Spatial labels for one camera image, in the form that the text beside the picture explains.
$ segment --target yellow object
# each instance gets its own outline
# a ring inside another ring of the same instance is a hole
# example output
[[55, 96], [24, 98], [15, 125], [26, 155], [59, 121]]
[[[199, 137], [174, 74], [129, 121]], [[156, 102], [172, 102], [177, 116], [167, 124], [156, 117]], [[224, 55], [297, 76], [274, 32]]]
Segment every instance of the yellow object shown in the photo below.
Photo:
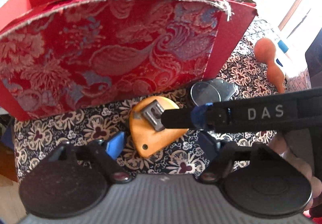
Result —
[[165, 110], [179, 109], [175, 102], [161, 96], [148, 97], [134, 106], [130, 113], [130, 131], [136, 150], [144, 158], [150, 157], [153, 153], [174, 142], [188, 130], [164, 129], [160, 132], [155, 131], [153, 126], [141, 115], [141, 110], [154, 100], [157, 100]]

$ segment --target white lettering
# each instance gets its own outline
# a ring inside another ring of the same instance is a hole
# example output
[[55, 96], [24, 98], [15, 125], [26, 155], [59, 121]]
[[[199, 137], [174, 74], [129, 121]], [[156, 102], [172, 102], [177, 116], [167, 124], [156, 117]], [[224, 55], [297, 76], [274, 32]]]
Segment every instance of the white lettering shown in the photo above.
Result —
[[248, 120], [255, 120], [256, 118], [256, 110], [254, 108], [248, 109]]
[[270, 119], [270, 114], [269, 114], [268, 109], [266, 107], [264, 107], [264, 109], [263, 109], [262, 119], [264, 117], [268, 117]]
[[283, 114], [284, 114], [283, 105], [281, 105], [281, 104], [277, 105], [276, 108], [275, 108], [275, 110], [277, 112], [279, 112], [279, 113], [276, 113], [275, 116], [278, 117], [278, 118], [281, 118], [283, 116]]

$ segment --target floral tablecloth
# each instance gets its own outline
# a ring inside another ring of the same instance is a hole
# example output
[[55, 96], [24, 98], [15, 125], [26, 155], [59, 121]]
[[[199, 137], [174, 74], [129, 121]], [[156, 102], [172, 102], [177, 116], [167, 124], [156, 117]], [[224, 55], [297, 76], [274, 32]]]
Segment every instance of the floral tablecloth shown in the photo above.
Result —
[[[239, 90], [233, 99], [276, 93], [274, 86], [267, 82], [266, 66], [258, 63], [253, 55], [254, 43], [262, 37], [278, 39], [273, 28], [265, 20], [256, 17], [218, 74], [219, 78], [238, 85]], [[186, 105], [185, 89], [162, 95], [172, 99], [180, 107]], [[14, 148], [18, 179], [21, 181], [61, 141], [68, 140], [75, 145], [85, 145], [98, 138], [108, 139], [119, 130], [128, 132], [125, 126], [126, 119], [132, 107], [141, 99], [143, 97], [77, 110], [41, 120], [16, 121]], [[143, 159], [136, 152], [128, 132], [126, 147], [117, 158], [117, 162], [133, 173], [200, 174], [209, 160], [198, 145], [198, 134], [199, 131], [189, 130], [149, 159]], [[249, 146], [253, 142], [268, 143], [273, 132], [221, 135], [213, 133], [213, 135]], [[235, 168], [244, 166], [245, 163], [237, 162]]]

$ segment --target red box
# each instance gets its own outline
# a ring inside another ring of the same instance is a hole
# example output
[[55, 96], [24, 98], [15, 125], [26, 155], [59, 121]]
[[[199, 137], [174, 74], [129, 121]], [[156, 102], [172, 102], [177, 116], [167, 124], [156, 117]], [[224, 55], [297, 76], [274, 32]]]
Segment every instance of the red box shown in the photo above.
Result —
[[251, 0], [9, 0], [0, 106], [27, 120], [214, 78], [256, 14]]

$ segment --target gray ribbed surface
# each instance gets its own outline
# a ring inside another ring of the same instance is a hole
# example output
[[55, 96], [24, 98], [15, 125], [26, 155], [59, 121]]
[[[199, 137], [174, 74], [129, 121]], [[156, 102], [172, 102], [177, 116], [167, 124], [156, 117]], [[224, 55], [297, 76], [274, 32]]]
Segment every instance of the gray ribbed surface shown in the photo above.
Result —
[[302, 214], [280, 220], [248, 216], [232, 207], [216, 186], [202, 185], [191, 175], [139, 174], [128, 184], [113, 185], [108, 196], [96, 208], [85, 214], [64, 220], [47, 220], [28, 215], [20, 223], [310, 224], [312, 222]]

